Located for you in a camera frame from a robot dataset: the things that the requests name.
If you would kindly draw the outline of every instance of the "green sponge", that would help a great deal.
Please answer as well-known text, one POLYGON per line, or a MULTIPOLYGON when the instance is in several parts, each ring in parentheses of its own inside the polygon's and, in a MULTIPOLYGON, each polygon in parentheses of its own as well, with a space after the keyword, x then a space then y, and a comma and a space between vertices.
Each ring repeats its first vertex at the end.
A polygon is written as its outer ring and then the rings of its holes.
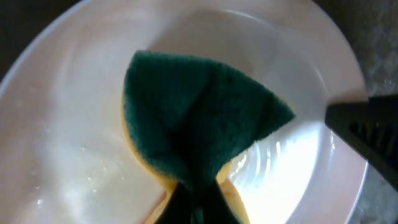
POLYGON ((191 192, 204 191, 224 164, 294 118, 240 71, 186 55, 136 52, 123 96, 138 153, 191 192))

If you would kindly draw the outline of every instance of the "speckled gray surface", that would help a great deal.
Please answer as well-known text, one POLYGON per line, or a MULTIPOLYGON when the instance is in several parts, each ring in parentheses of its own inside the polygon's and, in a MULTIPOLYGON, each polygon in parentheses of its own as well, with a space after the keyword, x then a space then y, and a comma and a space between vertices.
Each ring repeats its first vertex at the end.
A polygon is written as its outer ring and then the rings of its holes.
MULTIPOLYGON (((354 50, 369 96, 398 93, 398 0, 315 0, 354 50)), ((349 224, 398 223, 398 193, 369 166, 349 224)))

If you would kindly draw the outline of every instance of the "dish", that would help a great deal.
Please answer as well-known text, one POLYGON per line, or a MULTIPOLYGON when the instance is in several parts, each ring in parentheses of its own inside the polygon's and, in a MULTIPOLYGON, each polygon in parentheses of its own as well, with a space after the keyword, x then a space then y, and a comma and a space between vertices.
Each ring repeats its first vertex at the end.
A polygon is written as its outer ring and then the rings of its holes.
POLYGON ((251 223, 348 221, 367 162, 323 117, 328 103, 367 94, 349 45, 314 3, 99 0, 54 21, 0 86, 1 223, 136 223, 158 201, 161 187, 121 131, 137 49, 228 63, 297 113, 234 161, 251 223))

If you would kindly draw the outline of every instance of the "granite countertop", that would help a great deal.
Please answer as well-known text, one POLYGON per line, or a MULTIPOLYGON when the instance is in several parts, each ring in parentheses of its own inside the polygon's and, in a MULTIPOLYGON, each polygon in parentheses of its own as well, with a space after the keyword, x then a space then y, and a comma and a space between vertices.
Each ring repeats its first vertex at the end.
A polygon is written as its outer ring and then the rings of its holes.
MULTIPOLYGON (((0 80, 29 42, 77 0, 0 1, 0 80)), ((315 0, 352 46, 369 96, 398 93, 398 0, 315 0)), ((369 166, 349 224, 398 223, 398 193, 369 166)))

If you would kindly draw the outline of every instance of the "dark background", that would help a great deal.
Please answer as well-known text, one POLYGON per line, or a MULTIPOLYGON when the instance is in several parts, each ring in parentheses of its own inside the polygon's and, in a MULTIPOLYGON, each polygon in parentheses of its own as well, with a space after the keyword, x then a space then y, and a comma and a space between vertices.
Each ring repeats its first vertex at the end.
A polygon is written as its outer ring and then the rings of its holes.
MULTIPOLYGON (((77 2, 0 0, 0 80, 32 39, 77 2)), ((398 0, 315 2, 353 48, 369 95, 398 93, 398 0)), ((397 211, 397 192, 370 167, 350 224, 395 223, 397 211)))

